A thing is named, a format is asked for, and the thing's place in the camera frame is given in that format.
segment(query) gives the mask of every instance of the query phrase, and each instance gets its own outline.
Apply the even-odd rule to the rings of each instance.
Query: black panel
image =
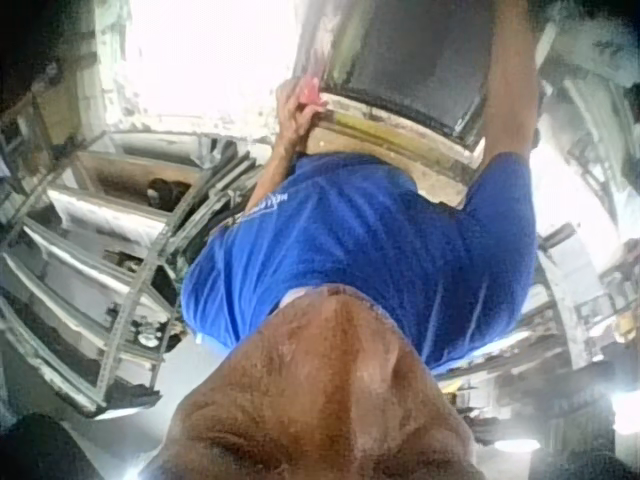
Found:
[[[490,0],[377,0],[337,90],[452,134],[482,94],[491,18]]]

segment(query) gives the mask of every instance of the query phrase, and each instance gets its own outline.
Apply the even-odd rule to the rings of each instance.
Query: hand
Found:
[[[305,93],[304,79],[292,78],[285,81],[276,90],[278,102],[278,123],[280,133],[276,138],[276,145],[287,151],[293,151],[300,146],[307,136],[313,117],[316,113],[326,110],[325,105],[305,105],[301,97]]]

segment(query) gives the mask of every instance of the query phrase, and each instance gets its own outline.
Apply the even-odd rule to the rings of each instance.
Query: metal frame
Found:
[[[131,315],[135,311],[135,308],[140,301],[142,291],[148,285],[149,279],[153,275],[156,267],[160,263],[162,263],[171,253],[172,250],[169,248],[169,242],[171,240],[171,236],[174,234],[174,231],[183,221],[184,217],[193,207],[195,202],[199,198],[201,198],[205,194],[205,192],[207,192],[211,188],[214,188],[216,189],[216,193],[218,193],[218,195],[224,195],[223,192],[219,191],[218,186],[224,185],[224,188],[226,188],[226,186],[229,185],[232,181],[230,180],[231,178],[234,178],[234,176],[242,175],[242,173],[239,173],[242,171],[240,167],[235,167],[232,170],[231,166],[224,165],[225,160],[226,159],[223,159],[219,168],[205,170],[198,182],[189,189],[187,194],[180,201],[180,203],[175,208],[175,210],[165,223],[164,227],[162,228],[162,231],[158,234],[158,236],[151,244],[147,256],[142,262],[142,265],[138,269],[135,279],[131,284],[131,289],[122,302],[118,317],[113,323],[109,343],[107,344],[105,357],[103,359],[100,374],[98,376],[97,391],[101,398],[104,398],[107,390],[115,379],[117,368],[116,359],[118,358],[118,352],[122,347],[122,342],[124,340],[123,333],[125,327],[128,324]],[[246,168],[247,170],[251,168],[253,166],[252,162],[252,159],[245,159],[244,163],[246,163],[246,165],[244,166],[244,168]],[[170,326],[171,325],[167,326],[165,337],[170,335]],[[166,347],[165,339],[163,339],[163,345]]]
[[[104,136],[105,133],[103,132],[92,140],[90,144],[95,143]],[[6,324],[11,326],[11,328],[7,330],[7,337],[11,343],[13,343],[14,346],[22,352],[30,363],[38,368],[43,377],[45,377],[45,379],[56,390],[62,393],[68,390],[68,396],[73,398],[74,402],[78,402],[78,405],[83,411],[93,411],[105,407],[108,408],[106,400],[107,393],[116,378],[118,359],[121,358],[123,354],[129,357],[129,354],[131,353],[129,352],[131,345],[126,345],[125,347],[124,333],[127,325],[129,325],[131,321],[132,315],[135,313],[136,309],[139,308],[141,303],[143,305],[145,304],[145,299],[147,299],[146,303],[154,303],[153,300],[155,299],[155,295],[153,295],[154,290],[150,286],[150,281],[156,267],[159,264],[162,264],[162,262],[166,260],[168,255],[172,253],[175,248],[180,248],[185,241],[188,241],[189,235],[192,232],[197,231],[202,226],[203,222],[206,222],[209,214],[214,213],[216,209],[221,208],[224,203],[230,199],[233,200],[233,197],[238,193],[238,190],[241,190],[242,186],[246,186],[250,183],[242,180],[247,173],[254,169],[255,160],[250,158],[248,155],[237,157],[237,152],[231,149],[228,153],[223,155],[223,158],[216,167],[204,170],[197,182],[191,187],[191,189],[189,189],[173,213],[169,214],[166,221],[163,222],[163,227],[152,242],[142,265],[135,274],[121,271],[121,269],[118,269],[117,267],[113,267],[110,264],[107,265],[101,259],[79,251],[79,249],[74,249],[66,240],[59,238],[54,233],[45,230],[44,227],[41,227],[27,218],[27,214],[32,207],[41,201],[51,185],[58,180],[68,168],[72,167],[76,161],[77,156],[69,156],[61,160],[54,170],[47,173],[40,179],[31,195],[22,202],[11,218],[9,223],[11,230],[2,243],[0,243],[0,253],[6,252],[11,243],[16,239],[19,232],[24,228],[26,233],[31,235],[32,238],[34,238],[34,234],[36,237],[40,236],[39,239],[34,238],[34,240],[43,250],[46,249],[58,257],[60,257],[60,254],[63,256],[69,255],[69,258],[72,260],[75,259],[81,264],[87,264],[88,270],[96,270],[97,273],[95,275],[91,275],[91,272],[84,272],[83,269],[83,273],[88,274],[88,276],[98,280],[95,277],[98,274],[104,274],[115,282],[126,285],[128,292],[124,294],[121,309],[117,318],[113,322],[110,332],[108,332],[108,336],[105,338],[105,336],[100,335],[101,342],[104,342],[104,356],[101,362],[97,384],[95,386],[90,385],[57,359],[57,357],[55,357],[55,355],[52,354],[25,325],[22,324],[10,305],[2,298],[0,298],[0,311],[7,319]],[[174,236],[178,226],[181,225],[185,216],[193,208],[193,205],[206,195],[206,192],[209,192],[209,200],[198,209],[194,218],[190,219],[190,221],[180,229],[178,232],[179,236],[172,241],[172,237]],[[44,285],[44,287],[45,290],[50,290],[46,285]],[[38,293],[40,294],[43,294],[43,292],[47,293],[47,295],[44,296],[48,300],[52,300],[50,298],[52,296],[56,297],[53,298],[53,300],[56,300],[55,302],[48,303],[60,307],[58,309],[60,312],[73,310],[73,308],[63,308],[65,306],[68,307],[69,305],[64,300],[60,302],[62,299],[54,292],[40,290],[43,289],[38,289]],[[149,292],[152,292],[153,298],[149,297]],[[162,358],[166,351],[169,337],[171,336],[172,325],[177,316],[178,309],[179,300],[175,308],[171,308],[164,304],[162,305],[161,310],[164,310],[164,313],[169,315],[169,318],[166,324],[165,334],[163,335],[161,348],[157,352],[151,352],[154,358],[153,361],[148,362],[152,368],[151,382],[148,387],[151,390],[154,388],[157,380]]]
[[[133,273],[75,247],[68,240],[56,235],[30,218],[24,219],[23,228],[43,250],[43,253],[49,252],[53,254],[63,264],[121,295],[126,295],[127,291],[129,291],[129,285],[134,279]],[[167,317],[173,311],[167,301],[153,288],[149,288],[144,292],[141,304],[161,312]]]
[[[52,310],[61,321],[66,323],[72,330],[82,332],[83,335],[94,345],[104,349],[107,345],[109,330],[102,326],[88,315],[85,315],[75,306],[56,294],[51,288],[40,281],[29,269],[18,259],[7,253],[2,254],[5,262],[9,265],[16,276],[26,285],[33,294],[42,300],[47,307]],[[158,354],[148,351],[137,345],[127,345],[121,352],[123,358],[133,360],[143,364],[153,364],[159,362]]]
[[[7,335],[7,339],[16,350],[25,356],[30,364],[41,371],[43,368],[42,361],[50,364],[56,371],[60,372],[64,378],[77,387],[72,388],[72,390],[78,391],[98,406],[105,405],[104,399],[96,395],[95,388],[52,354],[49,349],[23,325],[13,311],[13,308],[11,308],[11,305],[2,297],[0,297],[0,310],[5,318],[8,329],[11,331],[11,334]],[[22,337],[26,342],[20,342],[18,336]]]

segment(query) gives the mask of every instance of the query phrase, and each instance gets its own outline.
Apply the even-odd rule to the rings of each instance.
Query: metal rack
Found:
[[[61,361],[30,330],[19,312],[15,311],[5,298],[0,298],[0,321],[4,323],[5,335],[48,383],[86,416],[97,417],[105,412],[112,414],[118,409],[126,409],[129,412],[131,407],[152,406],[160,398],[159,392],[155,391],[155,384],[172,327],[174,322],[178,321],[180,305],[179,294],[178,300],[171,305],[153,288],[151,281],[154,273],[159,266],[165,265],[170,256],[175,257],[193,236],[206,226],[216,212],[246,196],[257,180],[258,168],[255,159],[248,153],[238,155],[236,148],[223,147],[216,149],[216,153],[218,158],[215,166],[201,170],[197,180],[170,213],[151,211],[149,207],[127,204],[126,201],[112,197],[107,201],[106,198],[99,198],[100,195],[96,195],[95,192],[71,191],[57,185],[56,182],[67,170],[77,171],[80,160],[79,155],[74,154],[59,161],[56,168],[39,180],[31,195],[24,200],[9,222],[8,234],[0,243],[0,255],[3,257],[0,261],[9,266],[23,285],[31,291],[32,296],[43,301],[63,323],[70,326],[71,330],[81,332],[84,338],[103,351],[95,382],[82,378],[74,371],[73,366]],[[74,196],[80,202],[99,201],[99,208],[108,212],[117,209],[137,209],[140,215],[154,218],[159,232],[148,245],[146,256],[135,273],[77,248],[72,242],[29,218],[28,215],[34,206],[46,200],[47,195],[61,191]],[[54,258],[120,296],[120,308],[110,328],[89,318],[58,296],[9,253],[12,244],[20,235],[30,237],[47,261]],[[159,348],[154,351],[145,350],[125,340],[132,319],[141,308],[166,317],[166,327]],[[121,379],[117,377],[122,359],[142,364],[151,372],[146,390],[142,394],[136,391],[128,403],[122,401],[122,395],[119,400],[114,399],[112,392],[114,385],[120,390],[126,387],[120,385]]]

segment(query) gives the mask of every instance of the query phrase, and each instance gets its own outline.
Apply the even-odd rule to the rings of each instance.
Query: black object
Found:
[[[103,480],[67,430],[54,419],[27,415],[0,437],[2,480]]]
[[[162,178],[154,178],[147,186],[149,205],[163,212],[172,212],[182,197],[191,188],[184,182],[168,182]]]

